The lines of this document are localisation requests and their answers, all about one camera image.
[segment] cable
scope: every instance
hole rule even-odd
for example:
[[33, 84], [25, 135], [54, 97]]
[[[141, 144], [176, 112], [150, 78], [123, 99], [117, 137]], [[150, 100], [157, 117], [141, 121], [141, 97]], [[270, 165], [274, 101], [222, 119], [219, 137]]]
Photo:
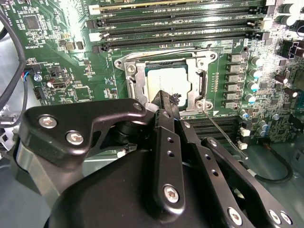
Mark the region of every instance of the cable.
[[296, 34], [299, 36], [299, 37], [302, 37], [304, 38], [304, 35], [300, 35], [300, 29], [303, 29], [304, 28], [304, 25], [302, 25], [300, 28], [298, 28], [298, 30], [296, 31]]
[[0, 96], [0, 110], [2, 110], [3, 107], [9, 101], [11, 95], [13, 94], [13, 92], [16, 88], [16, 85], [19, 81], [20, 75], [22, 75], [22, 73], [24, 71], [24, 68], [26, 65], [26, 57], [25, 57], [25, 53], [23, 50], [23, 46], [22, 46], [19, 38], [17, 37], [13, 28], [10, 26], [10, 23], [8, 22], [6, 16], [4, 15], [4, 13], [1, 10], [0, 10], [0, 22], [2, 22], [2, 24], [4, 25], [4, 28], [9, 33], [10, 38], [12, 39], [12, 41], [15, 45], [15, 48], [16, 48], [16, 51], [18, 54], [18, 58], [19, 58], [19, 66], [18, 66], [13, 78], [11, 79], [8, 86], [4, 90], [3, 94]]
[[287, 175], [281, 179], [272, 180], [265, 177], [261, 177], [260, 175], [255, 175], [255, 178], [259, 181], [270, 183], [270, 184], [282, 184], [292, 179], [294, 175], [294, 171], [291, 168], [290, 164], [280, 155], [278, 154], [274, 149], [272, 149], [268, 143], [263, 144], [264, 147], [266, 147], [287, 169]]
[[217, 123], [208, 115], [208, 113], [206, 111], [204, 111], [204, 114], [207, 116], [207, 118], [214, 124], [214, 126], [217, 127], [217, 129], [223, 134], [223, 136], [227, 139], [228, 143], [237, 151], [239, 152], [239, 154], [245, 158], [245, 160], [248, 160], [248, 156], [246, 154], [244, 154], [244, 152], [242, 152], [233, 142], [232, 140], [229, 138], [229, 136], [221, 129], [220, 126], [217, 125]]
[[25, 76], [23, 77], [23, 87], [24, 87], [23, 106], [22, 106], [22, 110], [21, 110], [20, 116], [15, 121], [15, 123], [12, 123], [12, 124], [0, 124], [0, 128], [15, 127], [15, 126], [17, 126], [21, 122], [22, 116], [23, 116], [24, 112], [26, 111], [27, 104], [28, 104], [28, 91], [29, 91], [29, 87], [28, 87], [27, 81], [25, 80]]
[[3, 27], [3, 29], [0, 31], [0, 40], [2, 40], [7, 33], [8, 31]]

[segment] cpu socket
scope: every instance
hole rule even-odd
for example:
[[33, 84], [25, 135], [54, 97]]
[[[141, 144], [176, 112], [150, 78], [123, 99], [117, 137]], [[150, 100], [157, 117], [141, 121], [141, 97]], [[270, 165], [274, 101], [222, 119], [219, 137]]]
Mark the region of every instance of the cpu socket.
[[179, 94], [183, 115], [196, 115], [213, 108], [206, 100], [208, 66], [218, 54], [206, 49], [184, 48], [133, 52], [114, 63], [125, 72], [130, 98], [145, 105], [159, 90]]

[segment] capacitor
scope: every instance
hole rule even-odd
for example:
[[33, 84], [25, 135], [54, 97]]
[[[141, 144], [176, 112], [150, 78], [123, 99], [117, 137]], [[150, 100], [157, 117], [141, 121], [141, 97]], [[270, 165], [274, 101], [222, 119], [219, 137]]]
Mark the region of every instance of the capacitor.
[[251, 89], [253, 92], [256, 92], [256, 91], [258, 90], [258, 84], [255, 83], [255, 82], [249, 82], [249, 83], [247, 84], [247, 87], [248, 87], [249, 89]]
[[299, 4], [286, 4], [283, 9], [284, 13], [290, 13], [292, 15], [300, 15], [301, 7]]
[[256, 101], [256, 98], [251, 94], [245, 95], [244, 99], [248, 101], [250, 104], [253, 104]]
[[282, 25], [287, 25], [287, 26], [292, 26], [296, 23], [297, 17], [294, 16], [283, 16], [281, 18], [281, 24]]
[[283, 83], [283, 84], [286, 84], [288, 82], [288, 79], [285, 78], [282, 75], [276, 75], [275, 76], [275, 80], [278, 81], [278, 82], [280, 82], [280, 83]]
[[265, 130], [263, 130], [263, 129], [261, 129], [261, 128], [259, 128], [258, 130], [257, 130], [257, 132], [258, 132], [258, 134], [260, 135], [260, 136], [262, 136], [262, 137], [264, 137], [265, 135], [266, 135], [266, 131]]
[[296, 49], [296, 52], [295, 52], [295, 55], [296, 55], [296, 56], [299, 56], [299, 57], [301, 57], [301, 58], [304, 58], [304, 50], [303, 50], [303, 49], [297, 48], [297, 49]]
[[264, 60], [260, 57], [253, 57], [251, 63], [257, 67], [262, 67], [264, 65]]
[[259, 71], [257, 69], [252, 69], [249, 74], [254, 78], [260, 78], [261, 76], [263, 76], [262, 71]]
[[298, 92], [290, 88], [286, 88], [284, 92], [293, 98], [298, 96]]
[[242, 110], [239, 112], [239, 115], [240, 115], [240, 117], [242, 117], [243, 119], [249, 118], [249, 114], [248, 114], [244, 109], [242, 109]]
[[56, 82], [55, 78], [51, 78], [48, 82], [47, 82], [47, 86], [49, 88], [53, 88], [53, 83]]
[[266, 131], [268, 129], [268, 124], [266, 124], [266, 122], [264, 120], [262, 120], [261, 122], [258, 123], [259, 127], [263, 130]]

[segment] motherboard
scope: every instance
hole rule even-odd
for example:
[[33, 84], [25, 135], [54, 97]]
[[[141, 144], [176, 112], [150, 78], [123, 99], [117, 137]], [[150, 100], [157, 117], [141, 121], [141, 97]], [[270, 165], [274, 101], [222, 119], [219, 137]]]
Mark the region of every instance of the motherboard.
[[159, 90], [200, 138], [245, 149], [304, 124], [304, 14], [297, 0], [8, 0], [41, 105]]

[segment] silver screw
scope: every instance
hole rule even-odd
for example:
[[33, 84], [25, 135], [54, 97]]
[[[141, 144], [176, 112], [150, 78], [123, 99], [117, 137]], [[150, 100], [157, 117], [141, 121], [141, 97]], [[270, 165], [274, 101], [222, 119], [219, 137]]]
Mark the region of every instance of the silver screw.
[[136, 66], [134, 65], [129, 65], [127, 67], [127, 71], [130, 73], [130, 74], [134, 74], [136, 72]]
[[141, 110], [143, 109], [143, 108], [141, 107], [141, 105], [138, 104], [138, 103], [134, 103], [133, 106], [134, 106], [134, 108], [136, 108], [136, 109], [139, 110], [139, 111], [141, 111]]
[[210, 143], [212, 144], [212, 146], [218, 146], [217, 143], [213, 139], [210, 140]]
[[35, 74], [34, 75], [34, 81], [35, 82], [41, 82], [42, 81], [42, 76], [39, 74]]
[[84, 138], [78, 132], [70, 132], [66, 136], [66, 140], [72, 145], [80, 145], [84, 141]]
[[243, 223], [242, 218], [235, 209], [228, 208], [228, 214], [235, 224], [237, 224], [238, 226], [242, 225]]
[[291, 221], [288, 215], [281, 211], [281, 216], [289, 225], [292, 225], [293, 222]]
[[53, 117], [50, 117], [50, 116], [41, 117], [38, 120], [38, 122], [39, 122], [40, 126], [49, 128], [49, 129], [57, 126], [57, 121]]
[[184, 122], [184, 125], [185, 125], [187, 128], [191, 128], [191, 125], [190, 125], [188, 122]]
[[165, 197], [171, 203], [176, 203], [179, 201], [179, 194], [177, 193], [176, 189], [171, 186], [165, 186], [163, 189], [165, 193]]
[[269, 210], [269, 214], [272, 217], [272, 219], [275, 221], [276, 224], [281, 224], [281, 219], [276, 215], [276, 213], [273, 210]]
[[277, 120], [280, 119], [280, 115], [279, 114], [275, 114], [275, 115], [272, 116], [272, 119], [277, 121]]

